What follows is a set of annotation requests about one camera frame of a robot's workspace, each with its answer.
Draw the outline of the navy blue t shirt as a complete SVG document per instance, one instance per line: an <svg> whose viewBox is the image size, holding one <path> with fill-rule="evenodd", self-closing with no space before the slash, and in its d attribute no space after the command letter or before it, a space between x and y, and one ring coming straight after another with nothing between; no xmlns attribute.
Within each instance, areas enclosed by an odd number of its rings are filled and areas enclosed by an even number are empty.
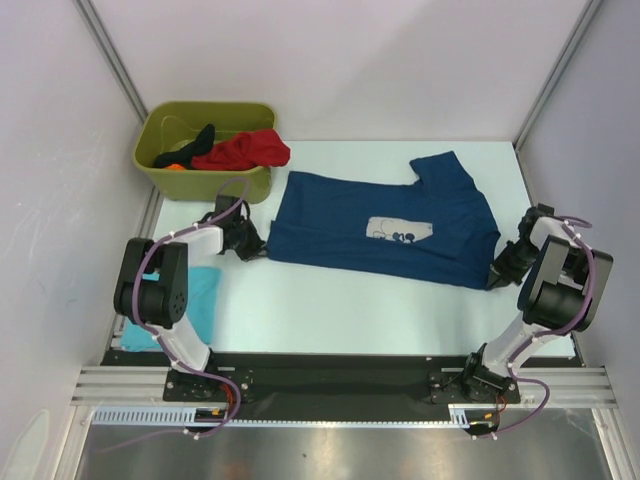
<svg viewBox="0 0 640 480"><path fill-rule="evenodd" d="M291 172L269 258L485 289L500 232L484 194L452 151L410 167L408 185Z"/></svg>

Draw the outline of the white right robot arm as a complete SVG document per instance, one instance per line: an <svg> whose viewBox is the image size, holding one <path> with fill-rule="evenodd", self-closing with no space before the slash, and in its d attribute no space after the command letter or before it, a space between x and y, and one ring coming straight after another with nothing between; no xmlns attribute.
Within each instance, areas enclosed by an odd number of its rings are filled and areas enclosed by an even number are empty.
<svg viewBox="0 0 640 480"><path fill-rule="evenodd" d="M545 204L526 211L518 240L509 241L491 264L486 284L489 290L519 285L519 314L468 357L460 386L471 402L506 394L519 381L517 371L542 346L593 322L614 258L590 247L576 230L590 226L577 217L558 216Z"/></svg>

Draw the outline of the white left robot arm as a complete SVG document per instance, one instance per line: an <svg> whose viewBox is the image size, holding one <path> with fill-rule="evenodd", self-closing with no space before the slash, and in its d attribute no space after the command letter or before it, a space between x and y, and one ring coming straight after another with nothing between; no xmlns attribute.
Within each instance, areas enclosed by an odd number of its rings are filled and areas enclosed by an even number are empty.
<svg viewBox="0 0 640 480"><path fill-rule="evenodd" d="M187 314L188 272L229 250L249 261L263 255L265 242L251 221L249 203L220 195L213 211L185 229L157 241L130 239L113 297L115 311L150 334L172 368L188 373L187 389L202 400L219 392L221 376L208 367L212 350Z"/></svg>

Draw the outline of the folded turquoise t shirt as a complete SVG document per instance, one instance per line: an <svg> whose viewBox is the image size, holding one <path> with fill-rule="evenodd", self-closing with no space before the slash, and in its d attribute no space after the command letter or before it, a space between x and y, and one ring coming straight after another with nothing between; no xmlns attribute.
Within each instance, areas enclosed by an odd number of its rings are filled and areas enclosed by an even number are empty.
<svg viewBox="0 0 640 480"><path fill-rule="evenodd" d="M222 270L214 267L190 267L188 270L188 302L186 313L199 338L213 343L215 311ZM160 345L149 332L128 320L120 339L127 352L159 352Z"/></svg>

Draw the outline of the red t shirt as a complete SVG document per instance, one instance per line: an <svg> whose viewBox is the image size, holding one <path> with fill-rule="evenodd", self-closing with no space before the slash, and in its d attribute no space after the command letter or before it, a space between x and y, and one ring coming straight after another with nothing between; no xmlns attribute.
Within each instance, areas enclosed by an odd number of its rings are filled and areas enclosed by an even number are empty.
<svg viewBox="0 0 640 480"><path fill-rule="evenodd" d="M290 148L274 129L241 132L194 156L191 166L204 171L247 171L257 167L283 167L291 158Z"/></svg>

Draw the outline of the black garment in bin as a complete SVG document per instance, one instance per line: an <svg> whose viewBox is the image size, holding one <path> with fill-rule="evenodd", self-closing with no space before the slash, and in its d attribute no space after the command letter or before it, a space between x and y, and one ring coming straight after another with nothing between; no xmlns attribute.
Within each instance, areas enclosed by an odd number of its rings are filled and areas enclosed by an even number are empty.
<svg viewBox="0 0 640 480"><path fill-rule="evenodd" d="M152 167L156 169L165 169L168 165L177 163L184 165L187 170L194 170L193 159L207 155L214 147L216 135L215 126L207 124L196 136L194 140L187 143L183 147L175 151L169 151L159 154Z"/></svg>

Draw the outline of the olive green plastic bin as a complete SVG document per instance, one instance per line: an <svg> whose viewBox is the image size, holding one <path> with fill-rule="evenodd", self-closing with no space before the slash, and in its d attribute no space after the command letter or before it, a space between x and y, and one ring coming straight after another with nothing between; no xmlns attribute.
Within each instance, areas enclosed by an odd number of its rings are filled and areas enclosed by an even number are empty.
<svg viewBox="0 0 640 480"><path fill-rule="evenodd" d="M270 106L251 102L169 101L149 113L133 152L133 165L144 173L166 198L212 202L223 183L234 177L248 181L246 200L264 201L271 192L272 172L256 166L241 171L159 168L162 154L177 152L193 143L207 126L213 126L214 142L235 135L273 128L276 114Z"/></svg>

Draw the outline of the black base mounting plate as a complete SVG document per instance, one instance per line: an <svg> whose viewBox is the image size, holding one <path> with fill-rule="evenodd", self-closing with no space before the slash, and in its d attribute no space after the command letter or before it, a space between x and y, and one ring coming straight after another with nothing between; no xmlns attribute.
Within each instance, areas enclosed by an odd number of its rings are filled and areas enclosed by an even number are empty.
<svg viewBox="0 0 640 480"><path fill-rule="evenodd" d="M460 378L468 357L406 355L216 353L207 370L240 389L241 407L265 412L336 412L378 418L382 411L414 417L437 405L520 404L518 386L473 403Z"/></svg>

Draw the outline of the aluminium frame rail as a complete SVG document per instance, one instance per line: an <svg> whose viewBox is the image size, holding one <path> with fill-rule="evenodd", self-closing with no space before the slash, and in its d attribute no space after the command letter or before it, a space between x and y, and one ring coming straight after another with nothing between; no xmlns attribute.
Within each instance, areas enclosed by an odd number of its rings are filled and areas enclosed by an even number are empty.
<svg viewBox="0 0 640 480"><path fill-rule="evenodd" d="M225 399L206 389L202 394L180 394L167 379L166 367L89 366L81 370L72 394L74 405L194 406ZM545 383L549 408L615 409L618 407L603 367L521 368L517 374Z"/></svg>

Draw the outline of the right aluminium corner post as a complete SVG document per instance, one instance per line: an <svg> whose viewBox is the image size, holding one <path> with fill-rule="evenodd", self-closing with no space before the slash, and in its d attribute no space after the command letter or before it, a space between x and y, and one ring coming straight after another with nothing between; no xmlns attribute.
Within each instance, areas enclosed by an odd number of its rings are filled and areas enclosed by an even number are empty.
<svg viewBox="0 0 640 480"><path fill-rule="evenodd" d="M560 54L555 60L550 73L546 77L540 92L536 96L533 105L529 109L512 142L516 153L519 153L525 145L604 4L605 1L603 0L589 0L585 2Z"/></svg>

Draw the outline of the aluminium corner post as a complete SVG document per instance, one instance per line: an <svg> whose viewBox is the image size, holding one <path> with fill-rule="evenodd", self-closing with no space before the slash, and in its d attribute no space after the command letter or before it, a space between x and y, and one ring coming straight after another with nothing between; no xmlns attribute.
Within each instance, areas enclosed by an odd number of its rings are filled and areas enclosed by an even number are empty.
<svg viewBox="0 0 640 480"><path fill-rule="evenodd" d="M148 116L148 109L94 2L91 0L73 0L72 3L85 23L125 99L138 120L143 123Z"/></svg>
<svg viewBox="0 0 640 480"><path fill-rule="evenodd" d="M589 0L585 2L560 54L555 60L550 73L546 77L540 92L536 96L533 105L529 109L512 142L516 153L519 153L525 145L604 4L605 1L603 0Z"/></svg>

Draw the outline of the left aluminium corner post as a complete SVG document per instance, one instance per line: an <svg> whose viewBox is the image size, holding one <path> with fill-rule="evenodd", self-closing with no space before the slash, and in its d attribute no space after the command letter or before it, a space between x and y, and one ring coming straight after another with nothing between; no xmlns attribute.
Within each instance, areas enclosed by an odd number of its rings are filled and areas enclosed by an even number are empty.
<svg viewBox="0 0 640 480"><path fill-rule="evenodd" d="M73 0L72 3L85 23L125 99L138 120L143 123L148 116L148 109L94 2L91 0Z"/></svg>

